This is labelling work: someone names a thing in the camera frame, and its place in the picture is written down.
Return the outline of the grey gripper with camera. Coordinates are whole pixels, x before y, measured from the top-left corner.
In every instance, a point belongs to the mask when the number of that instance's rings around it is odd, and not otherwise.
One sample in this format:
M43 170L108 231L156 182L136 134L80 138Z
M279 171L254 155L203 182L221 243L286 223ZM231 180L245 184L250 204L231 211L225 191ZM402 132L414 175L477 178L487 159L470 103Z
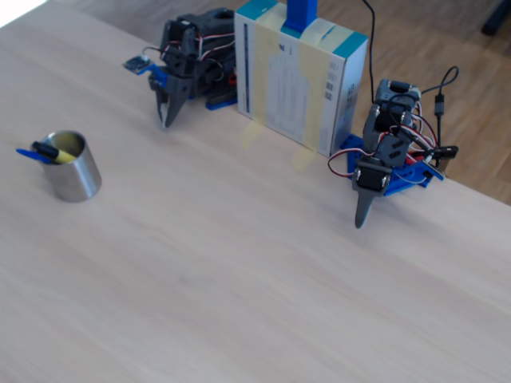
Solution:
M156 94L156 108L162 128L169 128L191 95L200 94L197 77L198 44L163 44L160 59L167 74L163 89L155 75L149 76L149 87ZM175 90L177 80L191 81L189 91Z

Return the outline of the grey gripper without camera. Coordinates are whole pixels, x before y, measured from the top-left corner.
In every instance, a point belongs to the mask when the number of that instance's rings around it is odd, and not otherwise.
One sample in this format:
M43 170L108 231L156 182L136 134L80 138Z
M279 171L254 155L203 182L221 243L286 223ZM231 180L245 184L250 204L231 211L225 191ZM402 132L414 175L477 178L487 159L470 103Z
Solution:
M352 187L358 192L355 227L360 229L366 222L373 200L383 195L389 187L393 168L382 160L362 156L352 175Z

